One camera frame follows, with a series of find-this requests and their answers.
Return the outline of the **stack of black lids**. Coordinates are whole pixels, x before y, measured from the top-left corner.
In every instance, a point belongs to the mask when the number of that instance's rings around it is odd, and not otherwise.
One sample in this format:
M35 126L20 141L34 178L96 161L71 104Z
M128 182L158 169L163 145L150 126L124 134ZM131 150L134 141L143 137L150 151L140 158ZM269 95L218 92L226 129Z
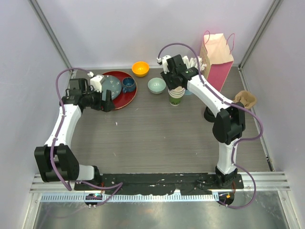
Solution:
M216 117L212 113L212 111L209 109L209 107L206 107L203 113L203 117L207 122L214 123L216 120Z

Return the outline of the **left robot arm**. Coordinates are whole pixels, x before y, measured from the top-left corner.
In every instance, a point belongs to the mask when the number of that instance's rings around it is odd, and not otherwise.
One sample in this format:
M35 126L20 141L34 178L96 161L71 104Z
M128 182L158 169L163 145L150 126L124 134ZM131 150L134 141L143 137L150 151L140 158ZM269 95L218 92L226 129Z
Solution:
M90 190L102 183L96 166L81 165L71 150L71 140L78 120L87 107L109 112L115 109L110 90L104 89L108 77L97 75L90 80L71 79L60 101L59 116L44 144L36 147L34 157L44 182L85 181Z

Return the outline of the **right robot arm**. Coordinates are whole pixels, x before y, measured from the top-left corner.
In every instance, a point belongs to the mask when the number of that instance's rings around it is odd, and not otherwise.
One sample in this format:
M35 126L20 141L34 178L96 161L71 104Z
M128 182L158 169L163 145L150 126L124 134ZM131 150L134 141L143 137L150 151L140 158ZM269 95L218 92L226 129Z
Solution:
M233 152L245 130L245 114L241 103L233 103L221 95L201 75L196 67L187 68L181 55L158 58L163 67L161 76L170 90L182 87L196 95L215 117L213 135L219 143L219 159L215 167L215 183L230 187L237 176Z

